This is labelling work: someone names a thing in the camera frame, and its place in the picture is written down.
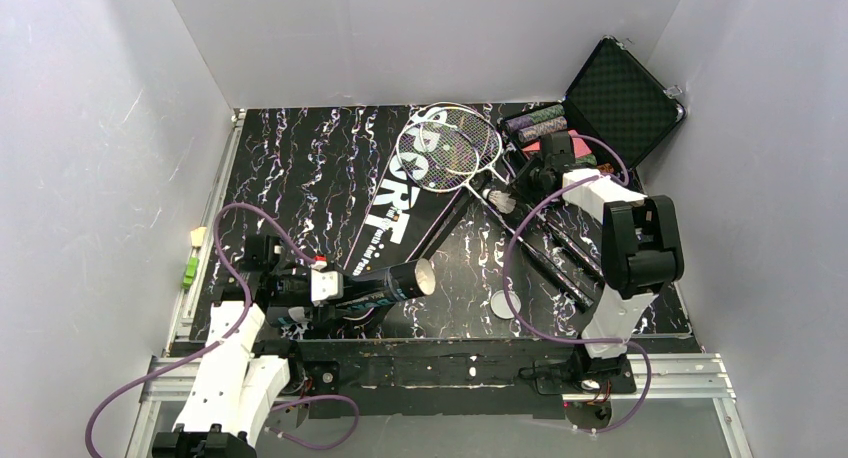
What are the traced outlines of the white feather shuttlecock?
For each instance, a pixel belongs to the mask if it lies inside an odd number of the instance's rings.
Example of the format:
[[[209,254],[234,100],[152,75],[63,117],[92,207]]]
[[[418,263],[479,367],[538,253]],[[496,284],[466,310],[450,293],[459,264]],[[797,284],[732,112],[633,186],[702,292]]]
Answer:
[[[510,193],[500,190],[486,189],[483,197],[502,214],[513,213],[517,206],[517,201]]]

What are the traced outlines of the black shuttlecock tube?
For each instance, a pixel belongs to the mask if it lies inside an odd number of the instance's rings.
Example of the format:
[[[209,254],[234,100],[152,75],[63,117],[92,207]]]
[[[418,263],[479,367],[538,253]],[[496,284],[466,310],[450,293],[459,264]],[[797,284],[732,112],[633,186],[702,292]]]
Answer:
[[[312,304],[312,316],[266,316],[280,326],[357,321],[371,311],[433,294],[437,279],[431,263],[418,259],[351,276],[343,273],[344,293],[324,306]]]

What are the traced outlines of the clear tube lid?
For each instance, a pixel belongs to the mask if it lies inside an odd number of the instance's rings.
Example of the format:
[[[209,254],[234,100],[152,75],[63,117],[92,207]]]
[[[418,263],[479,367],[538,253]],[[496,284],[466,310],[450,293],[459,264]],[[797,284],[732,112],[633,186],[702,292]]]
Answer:
[[[513,291],[498,290],[490,298],[490,308],[497,318],[512,320],[521,311],[521,300]]]

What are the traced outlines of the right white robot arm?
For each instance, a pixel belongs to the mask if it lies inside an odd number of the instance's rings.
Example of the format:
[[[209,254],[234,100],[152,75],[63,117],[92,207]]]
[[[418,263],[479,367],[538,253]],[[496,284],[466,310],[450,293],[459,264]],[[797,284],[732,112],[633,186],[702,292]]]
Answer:
[[[602,294],[562,366],[564,378],[576,384],[601,384],[623,374],[637,322],[662,289],[681,278],[684,258],[673,201],[632,191],[577,163],[574,140],[567,131],[540,137],[517,183],[522,191],[547,193],[539,209],[561,198],[601,225]]]

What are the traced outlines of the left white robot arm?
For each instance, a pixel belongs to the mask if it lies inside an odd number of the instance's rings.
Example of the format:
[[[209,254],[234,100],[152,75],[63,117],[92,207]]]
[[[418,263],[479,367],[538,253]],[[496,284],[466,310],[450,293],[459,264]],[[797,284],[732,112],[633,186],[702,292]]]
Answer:
[[[170,431],[152,440],[153,457],[255,457],[277,397],[303,375],[289,341],[258,342],[268,315],[282,308],[261,285],[250,306],[224,291],[210,309],[206,344],[194,381]]]

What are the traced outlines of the white badminton racket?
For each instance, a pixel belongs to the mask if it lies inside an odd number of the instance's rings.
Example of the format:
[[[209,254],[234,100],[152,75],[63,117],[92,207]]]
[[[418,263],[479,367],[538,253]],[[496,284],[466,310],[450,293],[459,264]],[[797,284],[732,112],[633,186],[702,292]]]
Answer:
[[[516,236],[507,214],[500,213],[472,185],[485,172],[508,182],[495,169],[503,151],[501,139],[478,112],[452,105],[431,107],[423,118],[400,132],[395,150],[402,169],[418,187],[437,194],[465,188],[509,237]]]
[[[465,187],[496,210],[495,216],[505,226],[516,229],[519,212],[530,211],[529,205],[517,191],[507,192],[488,188],[483,192],[473,190],[472,180],[481,173],[509,185],[506,178],[495,170],[503,144],[497,131],[488,124],[482,128],[469,124],[449,124],[429,119],[412,125],[402,132],[396,145],[401,166],[421,188],[434,193],[447,193]],[[554,242],[595,279],[602,278],[600,265],[568,236],[561,226],[539,216],[533,218],[541,224]]]

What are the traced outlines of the black poker chip case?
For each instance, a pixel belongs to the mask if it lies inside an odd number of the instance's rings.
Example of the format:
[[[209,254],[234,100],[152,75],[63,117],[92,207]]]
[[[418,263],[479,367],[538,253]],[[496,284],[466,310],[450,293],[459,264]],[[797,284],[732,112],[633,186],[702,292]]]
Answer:
[[[498,120],[496,128],[515,145],[526,148],[542,136],[569,132],[587,144],[608,171],[635,169],[684,120],[686,110],[612,36],[595,46],[564,98]]]

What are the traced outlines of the black racket bag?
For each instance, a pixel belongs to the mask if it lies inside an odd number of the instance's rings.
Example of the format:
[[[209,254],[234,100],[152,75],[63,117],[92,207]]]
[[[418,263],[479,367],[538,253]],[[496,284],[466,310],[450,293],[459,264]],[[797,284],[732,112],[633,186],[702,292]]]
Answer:
[[[390,139],[387,162],[375,174],[369,188],[369,202],[362,223],[354,235],[344,269],[353,276],[378,271],[390,265],[432,256],[450,234],[448,222],[462,215],[468,207],[468,194],[458,189],[437,194],[426,191],[409,177],[404,163],[422,165],[419,153],[399,157],[396,144],[400,138],[415,139],[417,125],[423,121],[442,119],[453,106],[438,102],[421,107],[390,106],[389,111],[408,113],[385,129]]]

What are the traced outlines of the green clip on rail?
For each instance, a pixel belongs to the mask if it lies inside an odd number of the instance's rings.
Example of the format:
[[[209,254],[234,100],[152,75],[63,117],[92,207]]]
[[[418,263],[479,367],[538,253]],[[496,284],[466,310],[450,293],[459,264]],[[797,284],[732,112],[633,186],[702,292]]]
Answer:
[[[198,273],[199,267],[199,259],[197,256],[191,256],[185,266],[183,272],[183,278],[181,282],[181,288],[183,290],[190,290]]]

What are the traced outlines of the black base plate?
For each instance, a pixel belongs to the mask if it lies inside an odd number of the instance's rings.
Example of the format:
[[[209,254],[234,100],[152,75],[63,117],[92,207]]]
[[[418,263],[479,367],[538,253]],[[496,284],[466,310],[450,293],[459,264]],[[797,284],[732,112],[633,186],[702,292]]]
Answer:
[[[261,339],[255,354],[288,359],[285,391],[344,395],[364,416],[530,415],[560,418],[585,392],[569,345],[507,339]]]

